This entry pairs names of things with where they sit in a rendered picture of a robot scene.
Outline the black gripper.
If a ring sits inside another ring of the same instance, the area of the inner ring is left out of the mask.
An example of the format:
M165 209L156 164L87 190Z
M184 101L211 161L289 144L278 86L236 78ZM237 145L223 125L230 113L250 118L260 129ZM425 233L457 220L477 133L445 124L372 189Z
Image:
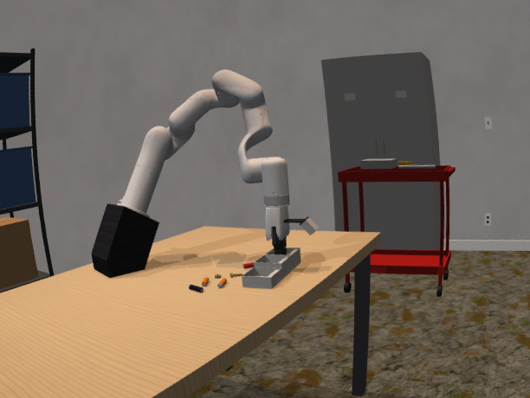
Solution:
M290 226L289 223L284 222L284 220L289 219L288 206L290 205L290 203L286 205L264 205L264 207L266 208L266 240L270 241L272 239L272 246L275 246L275 254L287 254L287 242L285 237L289 235ZM271 239L269 239L269 236Z

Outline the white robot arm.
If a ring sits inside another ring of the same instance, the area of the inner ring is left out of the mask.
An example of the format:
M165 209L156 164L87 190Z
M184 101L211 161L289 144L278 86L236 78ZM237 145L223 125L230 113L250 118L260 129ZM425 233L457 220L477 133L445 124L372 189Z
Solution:
M261 86L230 70L218 71L211 82L214 89L194 93L171 114L170 127L166 129L156 126L146 134L125 196L117 205L128 207L150 218L146 212L165 160L192 137L196 122L209 110L218 107L231 108L239 102L247 131L238 149L238 163L243 181L262 183L266 206L290 203L286 160L270 159L280 157L247 157L247 150L267 139L273 131Z

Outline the grey three-compartment bin rack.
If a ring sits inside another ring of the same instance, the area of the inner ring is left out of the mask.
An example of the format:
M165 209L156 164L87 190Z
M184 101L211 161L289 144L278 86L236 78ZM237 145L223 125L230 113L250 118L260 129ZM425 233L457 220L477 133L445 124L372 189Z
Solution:
M274 249L264 254L254 262L252 269L242 275L242 287L275 287L301 263L300 247L287 247L287 254L275 254Z

